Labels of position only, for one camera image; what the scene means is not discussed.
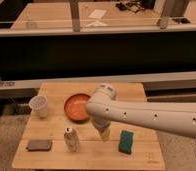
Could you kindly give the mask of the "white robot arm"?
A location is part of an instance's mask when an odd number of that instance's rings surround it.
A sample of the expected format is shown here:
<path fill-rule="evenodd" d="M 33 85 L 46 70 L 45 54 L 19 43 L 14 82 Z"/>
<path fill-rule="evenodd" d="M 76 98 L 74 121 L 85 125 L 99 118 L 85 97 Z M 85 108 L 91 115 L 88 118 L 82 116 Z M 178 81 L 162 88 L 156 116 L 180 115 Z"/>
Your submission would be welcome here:
<path fill-rule="evenodd" d="M 110 84 L 100 84 L 86 103 L 94 127 L 103 131 L 110 121 L 196 139 L 196 102 L 126 102 L 116 99 Z"/>

